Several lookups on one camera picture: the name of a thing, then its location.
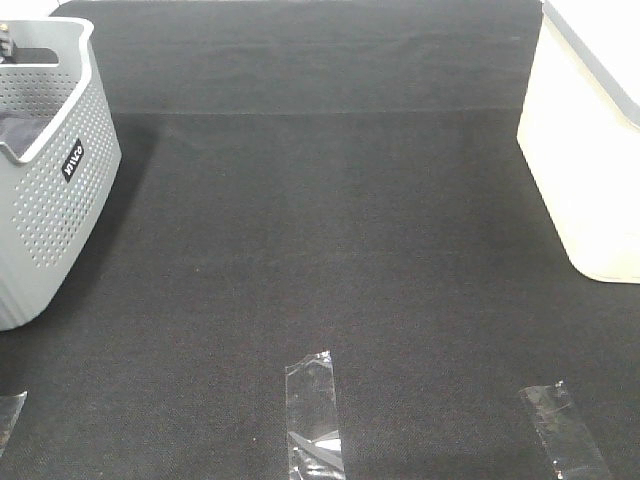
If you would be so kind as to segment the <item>grey microfibre towel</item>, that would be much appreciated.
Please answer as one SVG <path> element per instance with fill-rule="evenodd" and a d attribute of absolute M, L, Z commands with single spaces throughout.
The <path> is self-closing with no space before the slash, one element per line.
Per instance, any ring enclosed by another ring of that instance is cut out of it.
<path fill-rule="evenodd" d="M 17 113 L 1 113 L 1 143 L 17 156 L 22 156 L 37 139 L 49 121 L 40 117 L 27 117 Z"/>

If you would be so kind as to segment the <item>black felt table mat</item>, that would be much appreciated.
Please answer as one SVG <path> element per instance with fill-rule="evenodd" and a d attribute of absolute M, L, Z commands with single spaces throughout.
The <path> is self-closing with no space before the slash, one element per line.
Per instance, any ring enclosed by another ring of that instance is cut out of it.
<path fill-rule="evenodd" d="M 352 479 L 549 479 L 563 380 L 639 475 L 639 289 L 569 263 L 516 142 L 536 1 L 73 1 L 122 162 L 1 337 L 5 479 L 283 479 L 284 369 L 331 352 Z"/>

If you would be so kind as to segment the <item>middle clear tape strip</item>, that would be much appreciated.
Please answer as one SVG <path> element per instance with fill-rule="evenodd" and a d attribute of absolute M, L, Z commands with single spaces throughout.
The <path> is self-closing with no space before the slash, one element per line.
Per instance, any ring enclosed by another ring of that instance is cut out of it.
<path fill-rule="evenodd" d="M 291 479 L 344 479 L 331 354 L 285 368 L 286 439 Z"/>

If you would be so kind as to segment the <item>clear tape strip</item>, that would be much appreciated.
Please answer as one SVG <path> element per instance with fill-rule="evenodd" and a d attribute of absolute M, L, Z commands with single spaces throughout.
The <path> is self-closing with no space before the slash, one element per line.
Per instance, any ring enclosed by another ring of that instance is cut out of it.
<path fill-rule="evenodd" d="M 286 439 L 291 479 L 344 479 L 331 354 L 285 368 Z"/>
<path fill-rule="evenodd" d="M 604 480 L 613 476 L 563 380 L 519 391 L 555 479 Z"/>
<path fill-rule="evenodd" d="M 0 456 L 3 456 L 13 429 L 18 421 L 28 392 L 0 397 Z"/>

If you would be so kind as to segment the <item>grey perforated laundry basket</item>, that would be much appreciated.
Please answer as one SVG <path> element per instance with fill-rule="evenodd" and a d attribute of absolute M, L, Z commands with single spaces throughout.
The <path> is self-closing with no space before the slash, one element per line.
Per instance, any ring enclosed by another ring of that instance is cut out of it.
<path fill-rule="evenodd" d="M 1 22 L 1 113 L 49 121 L 17 157 L 1 143 L 1 328 L 49 305 L 91 234 L 121 161 L 91 44 L 73 17 Z"/>

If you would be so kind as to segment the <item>cream white plastic basket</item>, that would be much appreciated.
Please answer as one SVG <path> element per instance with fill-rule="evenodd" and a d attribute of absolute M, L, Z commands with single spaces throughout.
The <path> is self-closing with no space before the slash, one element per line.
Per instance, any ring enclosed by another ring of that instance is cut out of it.
<path fill-rule="evenodd" d="M 639 281 L 639 4 L 544 1 L 517 141 L 573 267 Z"/>

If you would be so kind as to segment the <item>right clear tape strip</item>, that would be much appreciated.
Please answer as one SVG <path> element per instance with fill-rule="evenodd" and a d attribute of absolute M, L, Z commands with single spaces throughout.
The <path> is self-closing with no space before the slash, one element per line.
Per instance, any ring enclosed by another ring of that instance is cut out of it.
<path fill-rule="evenodd" d="M 563 380 L 519 391 L 555 479 L 604 480 L 613 476 Z"/>

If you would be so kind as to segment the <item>left clear tape strip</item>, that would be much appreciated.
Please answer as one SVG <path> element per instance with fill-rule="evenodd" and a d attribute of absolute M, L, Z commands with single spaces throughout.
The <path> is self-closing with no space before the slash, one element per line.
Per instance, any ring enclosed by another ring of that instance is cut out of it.
<path fill-rule="evenodd" d="M 28 392 L 0 397 L 0 456 L 3 456 L 13 429 L 18 421 Z"/>

